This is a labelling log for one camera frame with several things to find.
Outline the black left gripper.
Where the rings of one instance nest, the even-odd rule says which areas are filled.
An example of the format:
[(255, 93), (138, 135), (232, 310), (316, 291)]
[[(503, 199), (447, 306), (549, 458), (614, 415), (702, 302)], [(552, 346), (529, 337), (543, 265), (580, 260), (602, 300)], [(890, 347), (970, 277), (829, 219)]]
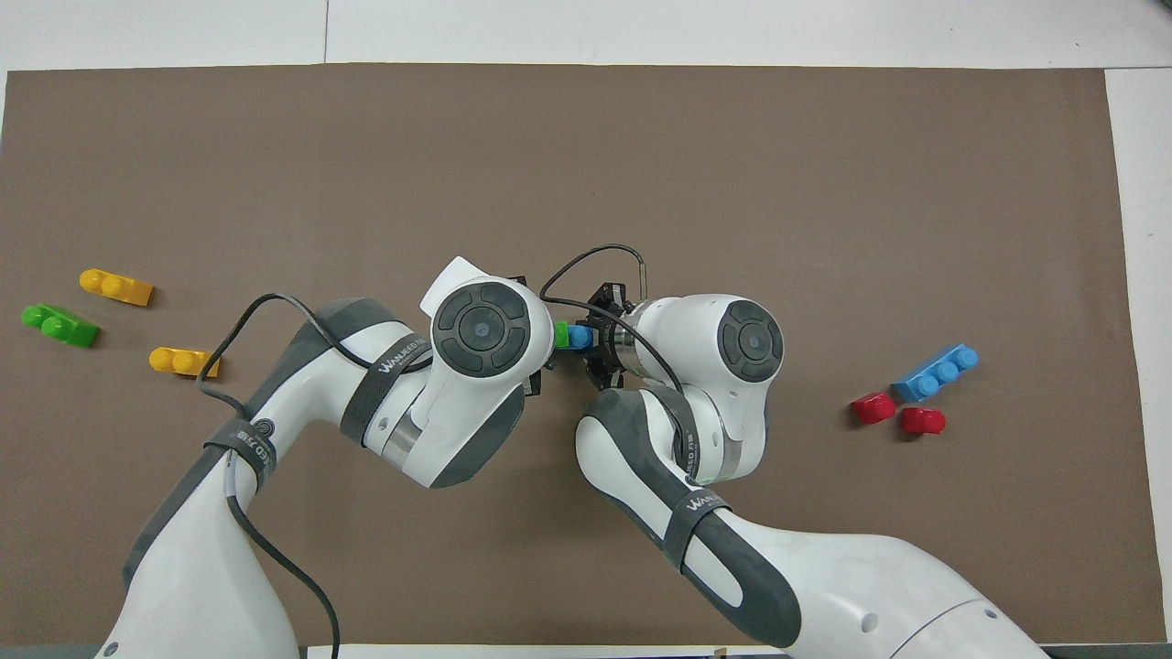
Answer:
[[(602, 359), (600, 359), (598, 349), (582, 349), (582, 364), (585, 364), (585, 371), (590, 378), (602, 378)], [(524, 380), (524, 396), (539, 395), (543, 390), (543, 374), (551, 371), (554, 371), (553, 351), (545, 358), (538, 371), (532, 372)]]

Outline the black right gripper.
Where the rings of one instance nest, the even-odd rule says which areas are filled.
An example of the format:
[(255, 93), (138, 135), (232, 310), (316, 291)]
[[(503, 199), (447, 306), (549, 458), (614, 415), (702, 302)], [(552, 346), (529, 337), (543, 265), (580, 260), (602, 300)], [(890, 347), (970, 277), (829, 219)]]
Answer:
[(636, 341), (613, 317), (627, 315), (634, 306), (626, 299), (626, 285), (604, 283), (595, 292), (595, 307), (587, 308), (582, 326), (595, 330), (595, 387), (599, 390), (624, 387), (624, 372), (638, 366)]

